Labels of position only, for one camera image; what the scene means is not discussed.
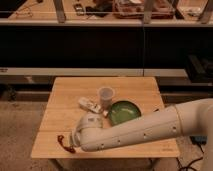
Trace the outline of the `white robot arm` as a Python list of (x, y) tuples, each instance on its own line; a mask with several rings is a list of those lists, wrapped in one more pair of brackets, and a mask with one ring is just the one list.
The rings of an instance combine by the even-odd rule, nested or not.
[(93, 152), (123, 146), (203, 135), (206, 150), (200, 171), (213, 170), (213, 99), (200, 99), (166, 107), (145, 116), (104, 128), (97, 114), (86, 114), (71, 132), (74, 147)]

